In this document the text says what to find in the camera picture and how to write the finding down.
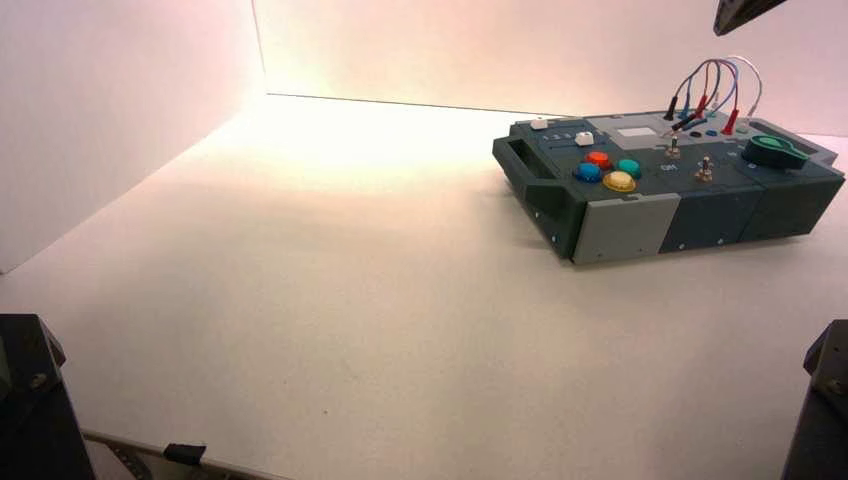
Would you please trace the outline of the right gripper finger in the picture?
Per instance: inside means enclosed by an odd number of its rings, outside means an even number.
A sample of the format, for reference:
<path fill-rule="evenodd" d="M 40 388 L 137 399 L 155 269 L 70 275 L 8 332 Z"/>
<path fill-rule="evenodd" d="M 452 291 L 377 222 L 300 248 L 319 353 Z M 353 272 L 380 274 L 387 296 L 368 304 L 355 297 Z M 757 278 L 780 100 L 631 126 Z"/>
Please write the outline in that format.
<path fill-rule="evenodd" d="M 785 0 L 719 0 L 713 22 L 715 35 L 726 35 L 783 4 Z"/>

